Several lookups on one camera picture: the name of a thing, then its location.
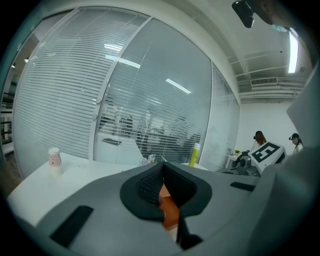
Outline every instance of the ceiling light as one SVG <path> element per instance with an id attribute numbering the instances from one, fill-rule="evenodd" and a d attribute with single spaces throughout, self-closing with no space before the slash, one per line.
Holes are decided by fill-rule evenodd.
<path id="1" fill-rule="evenodd" d="M 108 60 L 115 61 L 118 57 L 106 54 L 105 58 L 108 59 Z M 141 66 L 138 63 L 132 62 L 132 61 L 124 59 L 124 58 L 120 58 L 119 62 L 127 64 L 127 65 L 132 66 L 132 67 L 135 67 L 137 69 L 140 69 L 140 66 Z"/>
<path id="2" fill-rule="evenodd" d="M 168 82 L 169 84 L 172 84 L 173 86 L 179 88 L 181 91 L 184 91 L 186 94 L 190 94 L 191 93 L 191 91 L 187 90 L 186 88 L 184 88 L 180 84 L 176 83 L 175 81 L 172 81 L 169 78 L 167 80 L 165 80 L 165 81 Z"/>
<path id="3" fill-rule="evenodd" d="M 290 28 L 290 31 L 296 38 L 298 37 L 298 33 L 292 27 Z"/>
<path id="4" fill-rule="evenodd" d="M 129 66 L 135 67 L 137 69 L 140 69 L 141 65 L 139 65 L 138 63 L 132 62 L 130 60 L 124 59 L 124 58 L 120 58 L 119 62 L 127 64 Z"/>
<path id="5" fill-rule="evenodd" d="M 120 91 L 120 92 L 124 92 L 124 93 L 127 93 L 127 94 L 133 94 L 132 92 L 126 91 L 126 90 L 121 90 L 121 89 L 117 89 L 117 88 L 115 88 L 115 90 Z"/>
<path id="6" fill-rule="evenodd" d="M 120 52 L 121 49 L 122 49 L 121 46 L 118 46 L 118 45 L 115 45 L 115 44 L 108 44 L 108 43 L 104 44 L 104 48 L 108 48 L 108 49 L 111 49 L 111 50 L 114 50 L 114 51 L 117 51 L 117 52 Z"/>
<path id="7" fill-rule="evenodd" d="M 152 102 L 155 102 L 155 103 L 158 103 L 158 104 L 162 104 L 161 102 L 159 102 L 159 101 L 155 101 L 155 100 L 150 99 L 150 98 L 148 98 L 148 100 L 149 100 L 149 101 L 152 101 Z"/>
<path id="8" fill-rule="evenodd" d="M 290 64 L 288 73 L 296 72 L 297 60 L 298 60 L 298 39 L 290 31 Z"/>

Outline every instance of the woman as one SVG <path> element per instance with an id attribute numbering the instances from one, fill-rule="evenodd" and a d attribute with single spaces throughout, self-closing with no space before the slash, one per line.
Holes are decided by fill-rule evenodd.
<path id="1" fill-rule="evenodd" d="M 292 143 L 295 145 L 293 154 L 300 152 L 304 148 L 304 145 L 302 144 L 301 138 L 298 133 L 292 134 L 289 140 L 291 140 Z"/>
<path id="2" fill-rule="evenodd" d="M 265 143 L 267 142 L 264 134 L 263 134 L 262 131 L 260 131 L 260 130 L 258 130 L 258 131 L 255 133 L 255 136 L 253 137 L 253 139 L 255 140 L 255 142 L 253 143 L 253 146 L 252 146 L 252 148 L 251 148 L 250 151 L 256 150 L 256 149 L 259 148 L 261 145 L 263 145 L 263 144 L 265 144 Z"/>

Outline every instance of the person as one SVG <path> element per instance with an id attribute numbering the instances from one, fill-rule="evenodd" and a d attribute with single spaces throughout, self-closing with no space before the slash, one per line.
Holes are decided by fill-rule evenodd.
<path id="1" fill-rule="evenodd" d="M 146 117 L 146 113 L 144 113 L 139 120 L 138 126 L 136 128 L 137 132 L 136 132 L 136 144 L 138 146 L 138 148 L 140 149 L 141 145 L 142 145 L 142 139 L 144 137 L 144 135 L 146 134 L 147 131 L 147 117 Z"/>
<path id="2" fill-rule="evenodd" d="M 263 145 L 263 144 L 265 144 L 267 142 L 264 134 L 260 130 L 256 131 L 255 136 L 253 137 L 253 139 L 255 140 L 255 142 L 253 143 L 253 146 L 252 146 L 250 151 L 256 150 L 261 145 Z"/>
<path id="3" fill-rule="evenodd" d="M 176 121 L 171 125 L 170 136 L 176 140 L 177 145 L 181 147 L 184 145 L 188 137 L 188 125 L 185 116 L 178 115 Z"/>
<path id="4" fill-rule="evenodd" d="M 292 136 L 289 138 L 289 140 L 291 140 L 292 143 L 295 145 L 295 148 L 293 150 L 293 154 L 300 152 L 304 148 L 304 145 L 303 145 L 298 133 L 292 134 Z"/>

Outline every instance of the air vent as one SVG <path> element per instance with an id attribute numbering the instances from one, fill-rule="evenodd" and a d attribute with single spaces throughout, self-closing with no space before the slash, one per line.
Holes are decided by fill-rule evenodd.
<path id="1" fill-rule="evenodd" d="M 277 77 L 268 77 L 268 78 L 259 78 L 250 80 L 251 86 L 260 86 L 260 85 L 276 85 L 278 82 Z"/>

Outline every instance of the ceiling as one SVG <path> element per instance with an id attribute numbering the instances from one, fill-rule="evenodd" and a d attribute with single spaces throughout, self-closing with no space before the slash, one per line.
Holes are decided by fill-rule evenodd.
<path id="1" fill-rule="evenodd" d="M 33 52 L 34 48 L 36 48 L 39 40 L 35 37 L 34 34 L 31 34 L 30 37 L 25 41 L 21 50 L 17 54 L 16 58 L 14 59 L 15 68 L 14 71 L 18 74 L 21 74 L 24 67 L 25 67 L 25 59 L 29 58 L 31 53 Z"/>
<path id="2" fill-rule="evenodd" d="M 303 43 L 298 45 L 295 73 L 288 73 L 290 38 L 256 14 L 246 28 L 232 9 L 235 0 L 163 0 L 199 23 L 219 44 L 229 60 L 242 93 L 251 92 L 251 79 L 290 78 L 304 85 L 312 67 Z"/>

